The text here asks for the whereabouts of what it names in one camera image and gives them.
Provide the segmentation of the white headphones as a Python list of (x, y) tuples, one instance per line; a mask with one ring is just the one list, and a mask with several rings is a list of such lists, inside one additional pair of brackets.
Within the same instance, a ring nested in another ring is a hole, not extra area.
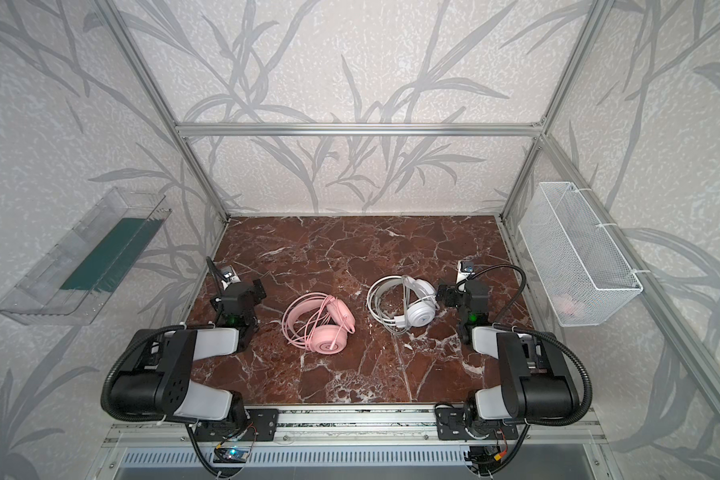
[[(396, 287), (401, 288), (402, 313), (389, 315), (382, 308), (383, 297)], [(437, 315), (437, 291), (431, 283), (408, 275), (390, 275), (377, 280), (366, 295), (366, 308), (371, 317), (393, 335), (402, 335), (411, 328), (429, 325)]]

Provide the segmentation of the pink headphones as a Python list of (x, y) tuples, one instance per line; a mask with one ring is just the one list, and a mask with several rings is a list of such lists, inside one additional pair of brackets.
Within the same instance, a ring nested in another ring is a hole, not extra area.
[(333, 355), (340, 353), (355, 333), (355, 318), (340, 299), (309, 292), (295, 299), (280, 321), (285, 340), (296, 348)]

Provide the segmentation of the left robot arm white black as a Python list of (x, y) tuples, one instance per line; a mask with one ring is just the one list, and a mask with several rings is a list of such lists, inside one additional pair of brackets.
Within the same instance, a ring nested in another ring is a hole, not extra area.
[(265, 297), (259, 279), (232, 282), (215, 302), (212, 325), (137, 331), (105, 377), (102, 409), (125, 422), (207, 421), (234, 430), (246, 426), (241, 395), (193, 381), (192, 368), (200, 360), (242, 352), (258, 328), (255, 307)]

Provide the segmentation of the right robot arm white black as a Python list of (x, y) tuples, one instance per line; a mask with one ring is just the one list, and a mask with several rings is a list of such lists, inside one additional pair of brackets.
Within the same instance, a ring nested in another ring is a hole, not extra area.
[(457, 310), (462, 343), (498, 362), (499, 384), (471, 392), (464, 402), (467, 429), (480, 435), (497, 422), (567, 426), (589, 411), (590, 375), (553, 333), (491, 322), (488, 291), (476, 280), (441, 283), (436, 299)]

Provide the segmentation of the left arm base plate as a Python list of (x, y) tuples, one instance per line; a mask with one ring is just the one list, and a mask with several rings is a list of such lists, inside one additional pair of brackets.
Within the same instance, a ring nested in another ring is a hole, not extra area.
[(194, 430), (198, 442), (271, 442), (277, 429), (276, 408), (247, 409), (240, 420), (201, 421)]

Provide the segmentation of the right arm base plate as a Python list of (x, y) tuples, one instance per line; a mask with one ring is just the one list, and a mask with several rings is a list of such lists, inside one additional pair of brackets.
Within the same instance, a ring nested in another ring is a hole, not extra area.
[(463, 406), (439, 404), (433, 409), (435, 426), (439, 440), (443, 441), (482, 441), (517, 440), (519, 432), (516, 426), (506, 425), (502, 420), (486, 420)]

